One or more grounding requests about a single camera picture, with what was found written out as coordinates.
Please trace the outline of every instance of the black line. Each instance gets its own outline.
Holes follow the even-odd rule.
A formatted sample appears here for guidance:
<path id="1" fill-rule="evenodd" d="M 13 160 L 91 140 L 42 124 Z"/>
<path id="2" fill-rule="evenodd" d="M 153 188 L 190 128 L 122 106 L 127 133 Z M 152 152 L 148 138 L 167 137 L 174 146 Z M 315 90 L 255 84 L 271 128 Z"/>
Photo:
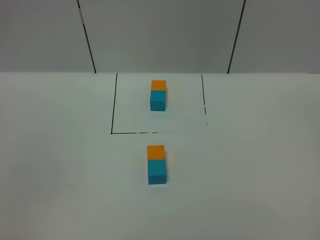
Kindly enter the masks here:
<path id="1" fill-rule="evenodd" d="M 88 44 L 88 48 L 89 48 L 89 52 L 90 52 L 90 57 L 91 57 L 91 61 L 92 61 L 94 73 L 96 74 L 96 73 L 97 73 L 97 71 L 96 71 L 96 66 L 95 66 L 95 62 L 94 62 L 94 57 L 92 56 L 92 52 L 91 52 L 91 47 L 90 47 L 90 43 L 89 43 L 89 38 L 88 38 L 86 26 L 85 26 L 85 21 L 84 21 L 84 18 L 83 18 L 83 16 L 82 16 L 82 11 L 81 11 L 81 8 L 80 8 L 79 0 L 76 0 L 76 1 L 77 1 L 77 3 L 78 3 L 79 13 L 80 13 L 81 21 L 82 21 L 82 26 L 83 26 L 83 30 L 84 30 L 84 34 L 85 34 L 86 43 Z"/>
<path id="2" fill-rule="evenodd" d="M 201 74 L 201 80 L 202 80 L 202 94 L 203 94 L 204 114 L 207 115 L 207 111 L 206 111 L 206 101 L 205 101 L 204 78 L 203 78 L 202 74 Z"/>
<path id="3" fill-rule="evenodd" d="M 137 132 L 113 132 L 111 134 L 137 134 Z"/>
<path id="4" fill-rule="evenodd" d="M 118 79 L 118 73 L 116 73 L 115 76 L 115 87 L 114 87 L 114 100 L 113 100 L 113 112 L 112 112 L 112 123 L 111 123 L 111 134 L 117 134 L 117 133 L 112 133 L 112 130 L 114 129 L 114 117 L 115 117 L 115 106 L 116 106 L 116 94 L 117 94 L 117 79 Z"/>
<path id="5" fill-rule="evenodd" d="M 239 20 L 239 24 L 238 24 L 238 29 L 237 29 L 237 31 L 236 31 L 235 40 L 234 40 L 234 44 L 233 44 L 233 49 L 232 49 L 232 53 L 231 53 L 231 58 L 230 58 L 230 62 L 229 62 L 229 67 L 228 67 L 228 72 L 227 72 L 228 74 L 230 73 L 230 67 L 231 67 L 232 59 L 233 59 L 234 53 L 235 53 L 235 48 L 236 48 L 236 44 L 237 44 L 237 40 L 238 40 L 238 35 L 239 35 L 239 29 L 240 29 L 240 25 L 241 25 L 241 22 L 242 22 L 242 16 L 243 16 L 243 14 L 244 14 L 246 1 L 247 1 L 247 0 L 243 0 L 243 5 L 242 5 L 242 10 L 241 10 L 240 20 Z"/>
<path id="6" fill-rule="evenodd" d="M 205 101 L 205 88 L 204 88 L 204 78 L 202 77 L 202 74 L 201 74 L 201 80 L 202 80 L 203 104 L 206 105 L 206 101 Z"/>
<path id="7" fill-rule="evenodd" d="M 151 132 L 112 132 L 111 134 L 174 134 L 175 131 L 151 131 Z"/>

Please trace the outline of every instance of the toy block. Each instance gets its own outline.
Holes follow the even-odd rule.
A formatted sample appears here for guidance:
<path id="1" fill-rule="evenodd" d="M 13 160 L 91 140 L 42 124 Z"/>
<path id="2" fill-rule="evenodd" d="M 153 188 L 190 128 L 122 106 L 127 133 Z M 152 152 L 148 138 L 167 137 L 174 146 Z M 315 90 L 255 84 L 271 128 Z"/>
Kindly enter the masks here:
<path id="1" fill-rule="evenodd" d="M 167 166 L 164 145 L 147 147 L 148 184 L 166 184 Z"/>
<path id="2" fill-rule="evenodd" d="M 166 160 L 148 160 L 148 184 L 166 184 L 167 167 Z"/>
<path id="3" fill-rule="evenodd" d="M 166 159 L 165 146 L 153 145 L 146 148 L 148 160 L 161 160 Z"/>
<path id="4" fill-rule="evenodd" d="M 166 80 L 152 80 L 151 94 L 150 94 L 150 110 L 151 111 L 165 111 L 167 95 L 167 81 Z"/>
<path id="5" fill-rule="evenodd" d="M 150 94 L 150 110 L 165 111 L 166 110 L 166 91 L 151 91 Z"/>
<path id="6" fill-rule="evenodd" d="M 166 80 L 152 80 L 151 91 L 165 91 L 167 89 Z"/>

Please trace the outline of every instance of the white wall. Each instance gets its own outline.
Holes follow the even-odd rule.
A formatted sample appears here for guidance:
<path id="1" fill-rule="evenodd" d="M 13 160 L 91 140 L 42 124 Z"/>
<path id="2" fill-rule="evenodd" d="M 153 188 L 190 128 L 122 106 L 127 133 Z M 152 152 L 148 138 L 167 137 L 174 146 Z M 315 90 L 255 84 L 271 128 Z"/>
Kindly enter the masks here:
<path id="1" fill-rule="evenodd" d="M 242 0 L 81 0 L 97 72 L 226 73 Z"/>
<path id="2" fill-rule="evenodd" d="M 1 72 L 93 72 L 76 0 L 0 1 Z"/>
<path id="3" fill-rule="evenodd" d="M 247 0 L 231 73 L 320 73 L 319 0 Z"/>

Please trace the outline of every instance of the orange cube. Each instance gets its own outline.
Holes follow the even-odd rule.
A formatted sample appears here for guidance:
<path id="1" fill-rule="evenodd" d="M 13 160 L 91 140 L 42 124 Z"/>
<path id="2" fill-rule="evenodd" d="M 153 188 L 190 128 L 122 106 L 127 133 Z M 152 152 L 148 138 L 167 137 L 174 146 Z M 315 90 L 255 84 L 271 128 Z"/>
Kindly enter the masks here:
<path id="1" fill-rule="evenodd" d="M 163 160 L 166 159 L 165 146 L 154 145 L 147 147 L 147 158 L 148 160 Z"/>
<path id="2" fill-rule="evenodd" d="M 152 80 L 151 91 L 165 91 L 167 89 L 166 80 Z"/>

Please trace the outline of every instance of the blue cube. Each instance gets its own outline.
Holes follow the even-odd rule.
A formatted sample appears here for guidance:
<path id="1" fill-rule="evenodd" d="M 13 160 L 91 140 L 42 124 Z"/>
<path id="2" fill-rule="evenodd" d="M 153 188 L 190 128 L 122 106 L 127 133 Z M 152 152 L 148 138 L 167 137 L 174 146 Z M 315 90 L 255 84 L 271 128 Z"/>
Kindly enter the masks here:
<path id="1" fill-rule="evenodd" d="M 166 91 L 155 91 L 155 90 L 151 91 L 150 110 L 151 111 L 166 110 Z"/>
<path id="2" fill-rule="evenodd" d="M 166 160 L 148 160 L 148 184 L 166 184 L 167 166 Z"/>

